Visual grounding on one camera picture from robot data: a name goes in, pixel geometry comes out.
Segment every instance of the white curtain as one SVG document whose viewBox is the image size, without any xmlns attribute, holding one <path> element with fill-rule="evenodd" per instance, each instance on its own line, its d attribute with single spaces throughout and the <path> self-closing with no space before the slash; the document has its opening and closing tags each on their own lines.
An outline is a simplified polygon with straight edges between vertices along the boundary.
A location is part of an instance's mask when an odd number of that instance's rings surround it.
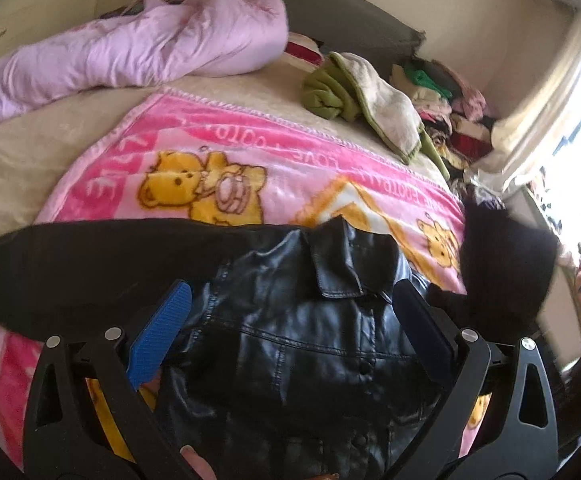
<svg viewBox="0 0 581 480">
<path fill-rule="evenodd" d="M 581 12 L 577 12 L 544 81 L 508 118 L 495 123 L 493 151 L 466 177 L 507 196 L 529 182 L 562 137 L 581 122 Z"/>
</svg>

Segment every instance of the green cloth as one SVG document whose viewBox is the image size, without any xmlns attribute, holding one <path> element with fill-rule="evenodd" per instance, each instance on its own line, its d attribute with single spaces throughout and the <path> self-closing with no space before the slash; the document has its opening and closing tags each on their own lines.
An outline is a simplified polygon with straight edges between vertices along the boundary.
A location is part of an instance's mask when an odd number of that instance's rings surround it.
<svg viewBox="0 0 581 480">
<path fill-rule="evenodd" d="M 426 133 L 426 130 L 419 133 L 419 138 L 421 139 L 421 152 L 432 160 L 432 163 L 439 168 L 439 172 L 444 177 L 444 180 L 448 182 L 450 180 L 448 168 L 446 168 L 446 164 L 444 164 L 441 155 L 435 148 L 435 144 L 430 139 L 429 134 Z"/>
<path fill-rule="evenodd" d="M 430 88 L 436 92 L 439 92 L 442 96 L 448 99 L 449 102 L 452 101 L 452 92 L 450 90 L 443 88 L 443 86 L 439 86 L 423 70 L 416 70 L 412 63 L 406 63 L 403 66 L 403 72 L 406 74 L 406 77 L 417 86 Z"/>
<path fill-rule="evenodd" d="M 342 116 L 352 123 L 361 113 L 356 95 L 344 72 L 328 59 L 304 79 L 301 104 L 324 119 Z"/>
</svg>

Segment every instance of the blue gripper pad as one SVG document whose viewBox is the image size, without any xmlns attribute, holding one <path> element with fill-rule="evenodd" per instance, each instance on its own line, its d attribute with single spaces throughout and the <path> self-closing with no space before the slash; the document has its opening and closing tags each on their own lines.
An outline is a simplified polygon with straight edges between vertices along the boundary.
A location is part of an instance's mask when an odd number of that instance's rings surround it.
<svg viewBox="0 0 581 480">
<path fill-rule="evenodd" d="M 186 282 L 173 285 L 168 297 L 139 333 L 128 353 L 126 375 L 132 387 L 151 381 L 190 314 L 192 291 Z"/>
</svg>

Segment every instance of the yellow bear illustration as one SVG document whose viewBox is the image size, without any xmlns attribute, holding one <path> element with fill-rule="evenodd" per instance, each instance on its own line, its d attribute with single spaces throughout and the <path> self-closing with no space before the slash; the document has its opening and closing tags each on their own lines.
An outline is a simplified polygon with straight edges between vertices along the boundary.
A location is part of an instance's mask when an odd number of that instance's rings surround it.
<svg viewBox="0 0 581 480">
<path fill-rule="evenodd" d="M 433 221 L 430 215 L 426 214 L 426 216 L 432 221 L 432 224 L 417 220 L 417 225 L 428 238 L 430 256 L 435 258 L 440 267 L 452 267 L 459 272 L 457 237 L 450 229 L 444 229 L 439 222 Z"/>
<path fill-rule="evenodd" d="M 265 184 L 264 168 L 229 164 L 221 152 L 209 153 L 205 165 L 193 153 L 160 152 L 138 199 L 147 208 L 187 207 L 190 219 L 210 224 L 262 224 Z"/>
</svg>

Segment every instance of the mattress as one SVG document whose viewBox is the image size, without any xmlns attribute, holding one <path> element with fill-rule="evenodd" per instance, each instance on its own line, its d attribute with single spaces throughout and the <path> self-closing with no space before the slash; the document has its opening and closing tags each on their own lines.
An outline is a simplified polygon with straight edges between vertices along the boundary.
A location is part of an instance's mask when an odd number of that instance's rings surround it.
<svg viewBox="0 0 581 480">
<path fill-rule="evenodd" d="M 327 121 L 302 108 L 301 82 L 314 67 L 283 54 L 258 72 L 224 78 L 186 76 L 169 86 L 205 98 L 254 108 L 398 162 L 364 121 Z M 60 100 L 0 124 L 0 235 L 31 224 L 71 163 L 155 91 L 97 89 Z M 448 189 L 425 155 L 409 168 Z"/>
</svg>

